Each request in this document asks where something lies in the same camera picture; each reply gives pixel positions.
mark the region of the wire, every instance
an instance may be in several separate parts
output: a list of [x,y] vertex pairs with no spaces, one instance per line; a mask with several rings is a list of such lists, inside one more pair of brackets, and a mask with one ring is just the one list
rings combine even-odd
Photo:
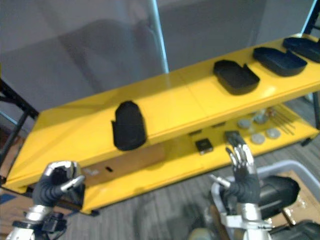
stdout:
[[53,239],[51,240],[57,240],[58,238],[60,238],[63,234],[65,234],[65,232],[67,231],[67,227],[65,227],[62,231],[60,231]]

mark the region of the gray wall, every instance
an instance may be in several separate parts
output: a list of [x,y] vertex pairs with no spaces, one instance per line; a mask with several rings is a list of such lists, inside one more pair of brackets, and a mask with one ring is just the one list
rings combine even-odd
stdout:
[[[42,111],[161,74],[150,2],[1,1],[2,77]],[[312,2],[159,0],[169,69],[299,33]]]

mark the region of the black plastic tray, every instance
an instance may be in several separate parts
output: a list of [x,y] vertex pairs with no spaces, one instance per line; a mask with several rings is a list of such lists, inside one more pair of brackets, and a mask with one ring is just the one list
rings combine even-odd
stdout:
[[241,67],[235,61],[217,61],[213,67],[213,73],[217,75],[219,83],[233,95],[246,94],[254,90],[260,78],[244,64]]
[[267,69],[283,77],[297,75],[307,65],[305,60],[294,55],[291,51],[284,53],[270,47],[255,48],[253,57]]
[[320,43],[306,38],[288,37],[282,45],[312,61],[320,63]]

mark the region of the yellow shelf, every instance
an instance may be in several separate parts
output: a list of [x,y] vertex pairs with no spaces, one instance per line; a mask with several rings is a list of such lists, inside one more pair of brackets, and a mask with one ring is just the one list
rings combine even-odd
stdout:
[[[270,120],[263,125],[253,123],[250,129],[239,129],[237,127],[239,119],[252,119],[253,115],[248,114],[229,120],[222,126],[207,127],[201,133],[192,136],[186,134],[176,137],[164,142],[165,161],[115,180],[88,187],[85,190],[82,212],[89,213],[93,209],[230,164],[230,159],[225,151],[225,131],[238,130],[249,144],[254,155],[283,147],[310,136],[314,137],[319,133],[317,129],[310,126],[284,105],[277,105],[275,108],[290,119],[290,123],[295,129],[288,124],[286,126],[293,131],[294,135],[283,132],[281,128],[275,126]],[[251,143],[250,136],[252,133],[265,135],[266,129],[273,127],[280,130],[280,138],[270,139],[266,137],[262,145]],[[214,150],[200,155],[194,142],[203,138],[210,140]]]
[[[282,41],[263,46],[281,49]],[[5,186],[23,191],[53,161],[72,160],[85,167],[123,154],[113,144],[111,120],[119,103],[126,100],[136,102],[145,118],[145,147],[320,90],[319,63],[307,59],[302,73],[279,77],[253,60],[253,48],[43,111]],[[212,73],[214,62],[221,59],[248,63],[261,79],[258,87],[248,94],[230,95]]]

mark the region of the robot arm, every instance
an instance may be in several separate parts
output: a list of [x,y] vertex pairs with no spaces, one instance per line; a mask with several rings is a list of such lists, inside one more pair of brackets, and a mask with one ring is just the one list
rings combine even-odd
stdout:
[[14,229],[7,240],[34,240],[52,226],[52,221],[62,216],[51,216],[53,207],[61,196],[83,183],[85,176],[80,175],[80,168],[73,161],[56,161],[50,163],[32,193],[34,205],[29,209],[24,221],[15,221]]
[[233,151],[229,148],[226,151],[231,159],[235,181],[230,182],[214,175],[210,177],[226,189],[227,195],[237,197],[237,214],[221,213],[221,222],[228,228],[238,229],[235,231],[235,239],[269,240],[271,238],[268,231],[272,226],[262,220],[258,207],[260,184],[254,158],[238,132],[227,132],[226,136],[233,146]]

